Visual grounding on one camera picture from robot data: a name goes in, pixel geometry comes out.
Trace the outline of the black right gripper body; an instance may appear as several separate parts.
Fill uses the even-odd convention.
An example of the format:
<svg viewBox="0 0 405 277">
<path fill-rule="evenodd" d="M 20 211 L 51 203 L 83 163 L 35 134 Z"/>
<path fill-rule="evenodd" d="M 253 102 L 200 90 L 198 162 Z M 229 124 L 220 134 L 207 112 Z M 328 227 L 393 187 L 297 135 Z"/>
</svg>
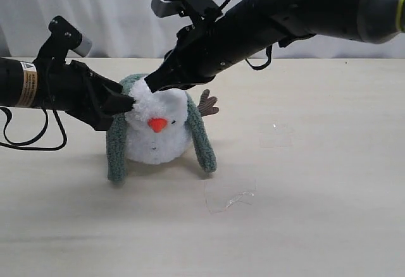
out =
<svg viewBox="0 0 405 277">
<path fill-rule="evenodd" d="M 206 84 L 246 61 L 256 71 L 271 63 L 272 25 L 247 11 L 229 11 L 193 39 L 178 39 L 166 56 L 167 84 Z"/>
</svg>

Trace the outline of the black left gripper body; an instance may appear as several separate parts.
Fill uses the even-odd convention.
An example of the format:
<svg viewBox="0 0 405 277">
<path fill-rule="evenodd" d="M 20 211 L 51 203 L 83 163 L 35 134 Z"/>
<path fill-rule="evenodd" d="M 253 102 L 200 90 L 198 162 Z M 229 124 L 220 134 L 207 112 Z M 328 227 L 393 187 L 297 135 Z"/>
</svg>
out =
<svg viewBox="0 0 405 277">
<path fill-rule="evenodd" d="M 43 64 L 39 71 L 37 105 L 64 111 L 96 131 L 107 131 L 116 115 L 101 111 L 101 104 L 109 94 L 91 93 L 91 68 L 84 62 Z"/>
</svg>

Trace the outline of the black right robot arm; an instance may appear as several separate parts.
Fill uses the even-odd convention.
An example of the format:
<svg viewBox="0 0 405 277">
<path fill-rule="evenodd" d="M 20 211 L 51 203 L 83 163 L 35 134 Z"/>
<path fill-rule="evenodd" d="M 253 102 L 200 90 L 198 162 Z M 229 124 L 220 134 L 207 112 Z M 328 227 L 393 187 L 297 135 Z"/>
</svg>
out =
<svg viewBox="0 0 405 277">
<path fill-rule="evenodd" d="M 404 0 L 152 0 L 160 18 L 189 17 L 175 47 L 146 77 L 152 92 L 190 89 L 274 44 L 316 35 L 383 44 L 404 32 Z"/>
</svg>

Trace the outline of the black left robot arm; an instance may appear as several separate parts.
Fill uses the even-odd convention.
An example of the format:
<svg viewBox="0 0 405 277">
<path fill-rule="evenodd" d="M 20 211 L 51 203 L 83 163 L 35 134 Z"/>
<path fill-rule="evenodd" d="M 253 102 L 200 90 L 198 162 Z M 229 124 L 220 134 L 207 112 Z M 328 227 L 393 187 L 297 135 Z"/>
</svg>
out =
<svg viewBox="0 0 405 277">
<path fill-rule="evenodd" d="M 63 111 L 105 132 L 114 116 L 129 112 L 134 104 L 122 84 L 81 61 L 66 64 L 53 59 L 28 62 L 1 58 L 2 106 Z"/>
</svg>

